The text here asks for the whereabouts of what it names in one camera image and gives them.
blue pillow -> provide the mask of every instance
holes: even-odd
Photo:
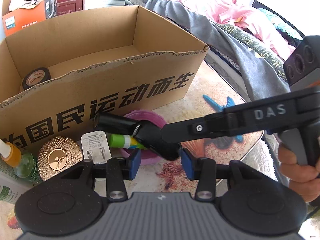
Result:
[[[285,23],[278,15],[269,12],[268,10],[263,8],[259,8],[258,10],[264,13],[264,15],[268,18],[270,22],[272,22],[276,29],[280,29],[281,31],[288,33],[291,37],[302,41],[302,37],[300,36],[300,34],[290,25]]]

cardboard box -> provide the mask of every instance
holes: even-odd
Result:
[[[9,11],[11,0],[3,0],[2,22],[6,36],[22,28],[44,21],[57,15],[57,0],[43,0],[32,9],[16,9]]]
[[[207,49],[138,6],[78,11],[14,33],[0,44],[0,138],[34,153],[53,136],[79,140],[96,112],[183,98]],[[20,92],[39,67],[52,79]]]

orange philips box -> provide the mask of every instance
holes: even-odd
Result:
[[[11,0],[3,0],[2,22],[4,33],[9,36],[22,28],[44,21],[57,15],[57,0],[43,0],[32,9],[9,11]]]

patterned tablecloth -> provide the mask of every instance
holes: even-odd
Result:
[[[216,103],[216,110],[204,100],[203,95],[207,95]],[[167,122],[177,122],[214,113],[223,106],[233,103],[238,105],[244,103],[244,100],[222,77],[203,62],[186,96],[155,109],[154,112],[163,116]],[[217,163],[228,164],[230,160],[242,160],[261,136],[262,132],[254,132],[235,138],[200,139],[185,142],[183,146],[198,157],[205,156],[215,159]],[[119,154],[118,151],[112,151],[113,156],[117,154]],[[186,179],[180,160],[174,162],[162,160],[156,164],[140,166],[136,179],[125,182],[129,195],[134,191],[189,191],[194,194],[196,183]],[[105,189],[105,180],[98,180],[95,190],[101,196],[105,196]],[[13,212],[9,214],[13,208],[12,204],[0,202],[0,239],[14,240],[22,233],[21,229],[11,229],[8,226],[18,227],[15,218],[11,218]]]

human hand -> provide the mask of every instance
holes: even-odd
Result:
[[[320,159],[316,167],[300,166],[296,155],[284,147],[279,147],[278,158],[281,162],[280,171],[290,179],[289,188],[300,194],[305,202],[311,202],[320,195]]]

